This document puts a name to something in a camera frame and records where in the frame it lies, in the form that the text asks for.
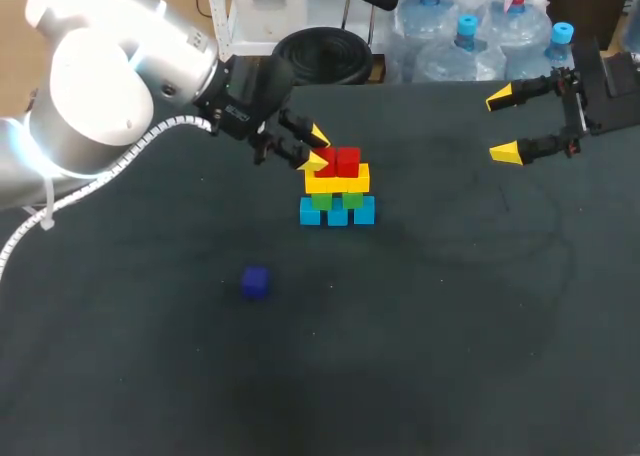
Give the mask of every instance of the dark blue cube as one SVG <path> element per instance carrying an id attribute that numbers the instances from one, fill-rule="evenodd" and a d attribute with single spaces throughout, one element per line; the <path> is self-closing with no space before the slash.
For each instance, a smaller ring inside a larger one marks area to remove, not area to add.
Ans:
<path id="1" fill-rule="evenodd" d="M 264 299 L 269 294 L 269 270 L 249 266 L 242 276 L 242 294 L 247 299 Z"/>

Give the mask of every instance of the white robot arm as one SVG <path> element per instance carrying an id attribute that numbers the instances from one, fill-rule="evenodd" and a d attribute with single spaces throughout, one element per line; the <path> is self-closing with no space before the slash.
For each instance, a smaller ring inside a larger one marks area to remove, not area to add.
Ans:
<path id="1" fill-rule="evenodd" d="M 195 105 L 214 135 L 246 140 L 256 163 L 273 151 L 296 169 L 326 165 L 302 147 L 285 149 L 268 125 L 277 119 L 310 147 L 329 145 L 284 108 L 288 65 L 220 61 L 215 40 L 162 0 L 28 0 L 26 18 L 53 57 L 29 111 L 0 120 L 0 209 L 95 180 L 145 134 L 158 100 Z"/>
<path id="2" fill-rule="evenodd" d="M 53 57 L 30 111 L 0 120 L 0 209 L 86 185 L 148 129 L 154 100 L 194 102 L 218 69 L 214 40 L 161 0 L 28 0 Z"/>

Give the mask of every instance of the storage bin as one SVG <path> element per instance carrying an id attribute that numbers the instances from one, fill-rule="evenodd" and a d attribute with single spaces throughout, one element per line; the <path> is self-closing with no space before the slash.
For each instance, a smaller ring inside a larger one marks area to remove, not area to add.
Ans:
<path id="1" fill-rule="evenodd" d="M 308 0 L 233 0 L 244 40 L 278 42 L 304 29 Z"/>

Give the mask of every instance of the black chair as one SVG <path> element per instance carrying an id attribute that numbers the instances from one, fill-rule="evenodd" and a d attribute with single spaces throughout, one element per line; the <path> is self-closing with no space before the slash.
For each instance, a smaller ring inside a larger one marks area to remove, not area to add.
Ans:
<path id="1" fill-rule="evenodd" d="M 351 4 L 351 0 L 347 0 L 341 28 L 304 29 L 278 43 L 273 54 L 291 64 L 297 85 L 364 84 L 369 79 L 373 69 L 370 46 L 375 8 L 392 11 L 398 5 L 398 0 L 363 1 L 371 4 L 367 42 L 345 30 Z"/>

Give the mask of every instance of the block tower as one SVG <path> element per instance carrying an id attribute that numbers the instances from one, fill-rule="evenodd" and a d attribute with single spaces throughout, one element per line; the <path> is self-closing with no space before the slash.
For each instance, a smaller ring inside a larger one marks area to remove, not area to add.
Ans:
<path id="1" fill-rule="evenodd" d="M 372 225 L 376 218 L 376 199 L 366 195 L 371 187 L 369 164 L 360 162 L 359 148 L 323 148 L 314 152 L 329 164 L 320 171 L 305 171 L 305 193 L 300 200 L 300 224 L 322 225 L 326 213 L 328 226 Z"/>

